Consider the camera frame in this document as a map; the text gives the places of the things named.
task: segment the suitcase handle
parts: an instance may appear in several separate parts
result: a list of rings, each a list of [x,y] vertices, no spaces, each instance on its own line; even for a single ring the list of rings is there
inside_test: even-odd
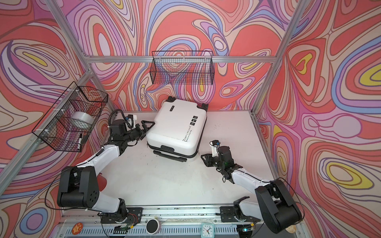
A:
[[[157,151],[157,150],[154,150],[154,154],[158,155],[158,156],[161,156],[161,157],[165,157],[165,158],[171,159],[171,160],[177,160],[177,161],[180,161],[180,162],[186,162],[187,161],[186,158],[183,158],[183,157],[174,157],[174,156],[171,156],[171,155],[166,155],[166,154],[163,154],[163,153],[161,153],[160,151]]]

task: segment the black mounting plate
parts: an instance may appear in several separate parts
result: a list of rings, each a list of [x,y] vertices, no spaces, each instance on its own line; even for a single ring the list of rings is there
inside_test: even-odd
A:
[[[140,223],[142,219],[143,208],[127,208],[127,212],[136,215],[136,217],[138,218],[138,223]],[[132,225],[132,223],[134,223],[135,220],[136,220],[135,216],[129,214],[127,216],[127,219],[123,223]],[[117,217],[114,217],[113,213],[109,213],[109,214],[106,213],[106,214],[103,214],[101,217],[102,224],[116,224],[116,222],[121,222],[121,221],[123,221],[123,219],[117,220]]]
[[[234,212],[233,206],[220,207],[219,212],[221,214],[221,221],[222,222],[239,222],[235,218],[235,212]],[[255,217],[244,216],[244,217],[241,217],[241,221],[242,222],[253,222],[255,224],[255,223],[259,222],[260,219],[255,218]]]

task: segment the red object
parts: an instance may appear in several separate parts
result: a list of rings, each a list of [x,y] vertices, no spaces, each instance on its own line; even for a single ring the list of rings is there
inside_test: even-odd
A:
[[[99,191],[101,192],[106,187],[107,180],[101,175],[101,173],[98,174],[96,180],[98,181]]]
[[[78,222],[77,224],[75,224],[72,229],[73,235],[78,235],[82,231],[82,228],[83,228],[82,223]]]

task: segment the white tape roll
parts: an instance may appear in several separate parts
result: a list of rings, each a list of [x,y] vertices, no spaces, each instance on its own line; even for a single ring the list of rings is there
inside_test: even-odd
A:
[[[72,121],[72,124],[83,130],[90,129],[94,122],[94,118],[85,112],[74,112],[71,117],[75,119]]]

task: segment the robotic arm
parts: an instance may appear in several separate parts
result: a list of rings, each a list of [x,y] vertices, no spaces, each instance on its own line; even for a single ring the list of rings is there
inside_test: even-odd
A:
[[[129,145],[129,142],[136,141],[137,143],[143,139],[146,132],[155,123],[141,121],[143,126],[141,129],[139,124],[134,124],[135,115],[125,117],[123,112],[121,115],[122,119],[114,120],[110,124],[108,141],[96,154],[76,166],[68,166],[63,169],[58,188],[58,206],[97,210],[108,214],[117,222],[123,222],[126,219],[128,212],[124,200],[100,192],[97,175],[107,164],[121,155],[128,146],[133,146]]]
[[[283,182],[257,177],[234,163],[230,148],[220,146],[218,140],[210,142],[212,154],[201,155],[207,167],[216,167],[223,180],[238,184],[251,193],[257,201],[245,196],[234,202],[233,211],[237,220],[248,217],[262,219],[274,233],[279,233],[302,219],[301,212]]]

